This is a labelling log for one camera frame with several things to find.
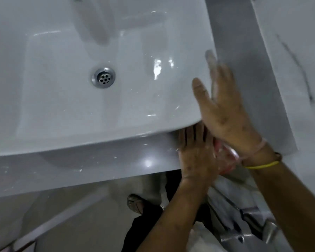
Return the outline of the person's right hand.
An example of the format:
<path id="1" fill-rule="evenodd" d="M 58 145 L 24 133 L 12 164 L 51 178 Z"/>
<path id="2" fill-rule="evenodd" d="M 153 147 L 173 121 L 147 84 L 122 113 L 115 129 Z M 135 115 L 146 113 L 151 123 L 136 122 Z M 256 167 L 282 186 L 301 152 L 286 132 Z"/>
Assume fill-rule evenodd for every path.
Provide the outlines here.
<path id="1" fill-rule="evenodd" d="M 205 58 L 212 81 L 213 109 L 201 115 L 202 121 L 212 135 L 231 146 L 239 156 L 246 155 L 256 148 L 262 136 L 244 109 L 231 69 L 218 63 L 212 50 L 205 52 Z"/>

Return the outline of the pink thread wristband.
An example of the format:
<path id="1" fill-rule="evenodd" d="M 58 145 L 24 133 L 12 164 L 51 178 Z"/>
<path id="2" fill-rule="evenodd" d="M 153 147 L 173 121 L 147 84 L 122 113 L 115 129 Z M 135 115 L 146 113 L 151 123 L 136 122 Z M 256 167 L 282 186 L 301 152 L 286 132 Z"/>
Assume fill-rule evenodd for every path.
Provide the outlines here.
<path id="1" fill-rule="evenodd" d="M 252 157 L 253 155 L 255 155 L 257 152 L 259 152 L 262 148 L 264 148 L 264 146 L 267 144 L 267 140 L 263 137 L 261 142 L 256 146 L 256 148 L 254 150 L 252 150 L 251 152 L 249 152 L 246 155 L 242 155 L 239 156 L 239 161 L 242 162 L 250 157 Z"/>

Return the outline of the black trousers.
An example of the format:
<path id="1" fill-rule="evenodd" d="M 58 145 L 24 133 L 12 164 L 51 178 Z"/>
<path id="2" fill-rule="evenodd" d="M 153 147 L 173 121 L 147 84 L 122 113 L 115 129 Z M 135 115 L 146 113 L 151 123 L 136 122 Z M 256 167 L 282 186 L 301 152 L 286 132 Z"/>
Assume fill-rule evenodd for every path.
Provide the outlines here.
<path id="1" fill-rule="evenodd" d="M 180 169 L 166 172 L 165 190 L 169 202 L 176 193 L 181 178 Z M 143 214 L 133 220 L 132 226 L 126 234 L 121 252 L 136 252 L 139 245 L 159 220 L 162 212 L 163 209 L 160 205 L 149 202 L 143 209 Z"/>

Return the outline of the chrome sink drain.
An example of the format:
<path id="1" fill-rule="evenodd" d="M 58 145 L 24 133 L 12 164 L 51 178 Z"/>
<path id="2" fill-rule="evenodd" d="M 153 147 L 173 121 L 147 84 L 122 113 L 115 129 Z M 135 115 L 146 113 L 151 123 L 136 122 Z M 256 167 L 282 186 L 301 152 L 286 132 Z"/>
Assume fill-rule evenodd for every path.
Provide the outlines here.
<path id="1" fill-rule="evenodd" d="M 91 75 L 91 83 L 100 89 L 109 88 L 116 79 L 116 73 L 112 68 L 102 67 Z"/>

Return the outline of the yellow rubber wristband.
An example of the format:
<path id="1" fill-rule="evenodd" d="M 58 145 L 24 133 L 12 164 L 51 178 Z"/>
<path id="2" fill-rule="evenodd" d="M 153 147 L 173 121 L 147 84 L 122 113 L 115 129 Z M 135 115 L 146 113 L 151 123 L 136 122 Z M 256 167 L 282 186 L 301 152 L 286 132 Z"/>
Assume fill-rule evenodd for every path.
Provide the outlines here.
<path id="1" fill-rule="evenodd" d="M 273 161 L 269 164 L 265 164 L 265 165 L 259 165 L 259 166 L 244 166 L 246 169 L 249 170 L 259 170 L 259 169 L 265 169 L 265 168 L 269 168 L 275 165 L 278 165 L 281 161 Z"/>

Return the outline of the person's right forearm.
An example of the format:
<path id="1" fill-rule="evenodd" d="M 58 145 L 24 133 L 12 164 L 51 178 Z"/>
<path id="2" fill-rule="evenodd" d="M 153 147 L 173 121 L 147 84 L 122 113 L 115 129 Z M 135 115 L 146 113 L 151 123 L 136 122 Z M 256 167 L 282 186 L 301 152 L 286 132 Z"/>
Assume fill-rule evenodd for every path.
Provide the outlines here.
<path id="1" fill-rule="evenodd" d="M 311 191 L 267 144 L 242 163 L 259 166 L 273 161 L 281 162 L 249 171 L 294 252 L 315 252 L 315 196 Z"/>

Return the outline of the chrome angle valve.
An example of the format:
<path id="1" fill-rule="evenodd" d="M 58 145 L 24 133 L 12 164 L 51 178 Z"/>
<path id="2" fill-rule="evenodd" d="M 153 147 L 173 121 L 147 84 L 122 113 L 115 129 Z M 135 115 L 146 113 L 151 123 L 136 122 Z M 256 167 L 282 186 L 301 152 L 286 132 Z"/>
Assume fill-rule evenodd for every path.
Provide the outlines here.
<path id="1" fill-rule="evenodd" d="M 251 233 L 266 244 L 271 243 L 276 237 L 279 227 L 275 220 L 267 218 L 260 222 L 262 213 L 258 207 L 249 207 L 239 210 L 241 219 L 247 223 Z"/>

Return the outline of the person's left forearm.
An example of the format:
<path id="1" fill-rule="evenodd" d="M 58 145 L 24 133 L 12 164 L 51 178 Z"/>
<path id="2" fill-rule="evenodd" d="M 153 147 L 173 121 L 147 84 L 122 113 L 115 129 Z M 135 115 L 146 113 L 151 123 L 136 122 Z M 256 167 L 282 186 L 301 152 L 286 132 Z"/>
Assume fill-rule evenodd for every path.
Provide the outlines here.
<path id="1" fill-rule="evenodd" d="M 186 252 L 190 231 L 212 178 L 182 178 L 172 200 L 136 252 Z"/>

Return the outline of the white ceramic sink basin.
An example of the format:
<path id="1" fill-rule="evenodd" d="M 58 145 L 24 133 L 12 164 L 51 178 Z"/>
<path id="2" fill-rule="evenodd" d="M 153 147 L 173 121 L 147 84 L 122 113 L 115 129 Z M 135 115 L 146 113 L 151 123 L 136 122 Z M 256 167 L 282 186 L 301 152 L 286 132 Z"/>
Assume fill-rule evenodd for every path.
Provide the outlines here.
<path id="1" fill-rule="evenodd" d="M 0 156 L 197 123 L 208 49 L 205 0 L 0 0 Z M 102 67 L 106 89 L 91 83 Z"/>

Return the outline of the person's left hand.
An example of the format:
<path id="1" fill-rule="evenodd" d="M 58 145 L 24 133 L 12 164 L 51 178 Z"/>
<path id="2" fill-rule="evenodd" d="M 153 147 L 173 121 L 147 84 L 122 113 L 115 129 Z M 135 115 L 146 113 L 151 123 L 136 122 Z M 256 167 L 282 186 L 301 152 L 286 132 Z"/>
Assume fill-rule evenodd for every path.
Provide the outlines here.
<path id="1" fill-rule="evenodd" d="M 204 144 L 196 145 L 195 125 L 185 128 L 186 146 L 178 148 L 182 179 L 209 186 L 219 173 L 217 159 L 214 156 L 213 136 L 203 124 Z"/>

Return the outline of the person's sandalled foot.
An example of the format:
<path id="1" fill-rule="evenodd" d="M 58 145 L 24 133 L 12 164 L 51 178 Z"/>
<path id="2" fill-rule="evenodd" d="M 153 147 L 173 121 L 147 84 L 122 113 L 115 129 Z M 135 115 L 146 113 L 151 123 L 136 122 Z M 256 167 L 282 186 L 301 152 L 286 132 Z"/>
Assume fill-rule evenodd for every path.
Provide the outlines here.
<path id="1" fill-rule="evenodd" d="M 130 194 L 127 197 L 127 206 L 128 208 L 135 212 L 138 213 L 140 215 L 143 214 L 143 209 L 145 208 L 145 206 L 149 204 L 149 201 L 147 201 L 146 199 L 140 197 L 139 195 L 135 195 L 135 194 Z"/>

